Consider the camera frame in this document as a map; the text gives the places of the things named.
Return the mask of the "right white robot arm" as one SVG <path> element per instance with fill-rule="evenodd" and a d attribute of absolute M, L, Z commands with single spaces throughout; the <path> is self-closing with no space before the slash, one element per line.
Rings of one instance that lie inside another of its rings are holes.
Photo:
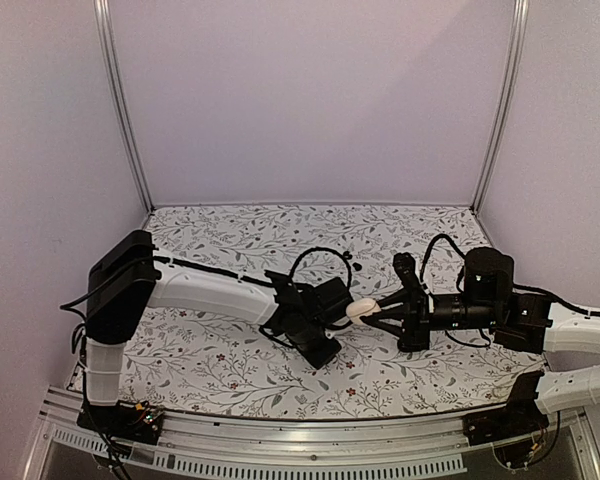
<path fill-rule="evenodd" d="M 403 352 L 429 347 L 434 331 L 487 329 L 492 341 L 531 354 L 561 351 L 600 354 L 600 310 L 571 304 L 537 287 L 514 282 L 512 257 L 490 247 L 464 256 L 456 294 L 434 294 L 409 254 L 397 254 L 393 267 L 402 283 L 381 300 L 364 300 L 351 319 L 394 335 Z M 519 376 L 497 427 L 517 436 L 535 420 L 564 409 L 600 404 L 600 365 L 572 371 L 528 372 Z"/>

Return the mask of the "white earbud charging case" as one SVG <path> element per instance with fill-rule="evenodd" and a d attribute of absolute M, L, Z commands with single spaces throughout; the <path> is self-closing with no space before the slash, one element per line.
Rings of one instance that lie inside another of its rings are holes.
<path fill-rule="evenodd" d="M 356 300 L 350 303 L 345 310 L 347 318 L 355 325 L 363 325 L 363 317 L 379 313 L 380 311 L 381 307 L 373 298 Z"/>

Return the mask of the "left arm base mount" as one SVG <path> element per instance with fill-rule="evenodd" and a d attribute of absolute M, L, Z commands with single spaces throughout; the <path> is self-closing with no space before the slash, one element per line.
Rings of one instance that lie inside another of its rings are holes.
<path fill-rule="evenodd" d="M 162 406 L 153 406 L 147 401 L 95 406 L 84 400 L 77 425 L 95 432 L 105 442 L 122 439 L 155 446 L 162 433 L 164 416 Z"/>

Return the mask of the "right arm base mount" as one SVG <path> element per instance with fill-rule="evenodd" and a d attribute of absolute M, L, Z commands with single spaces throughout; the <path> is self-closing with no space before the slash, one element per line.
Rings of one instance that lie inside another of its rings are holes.
<path fill-rule="evenodd" d="M 549 437 L 549 415 L 536 404 L 542 370 L 517 377 L 501 407 L 462 417 L 463 435 L 470 446 L 492 445 L 495 460 L 509 471 L 527 470 L 541 463 L 554 450 L 561 430 L 561 413 Z"/>

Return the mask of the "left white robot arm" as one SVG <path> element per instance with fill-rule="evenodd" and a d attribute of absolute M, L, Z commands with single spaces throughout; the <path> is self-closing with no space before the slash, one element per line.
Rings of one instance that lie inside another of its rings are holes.
<path fill-rule="evenodd" d="M 179 308 L 219 314 L 257 325 L 271 341 L 299 352 L 314 368 L 340 351 L 332 332 L 347 327 L 352 278 L 335 277 L 313 286 L 295 273 L 266 271 L 262 279 L 195 263 L 154 245 L 134 230 L 89 272 L 86 294 L 61 305 L 80 305 L 84 334 L 86 400 L 91 419 L 108 434 L 128 426 L 119 405 L 123 351 L 147 308 Z"/>

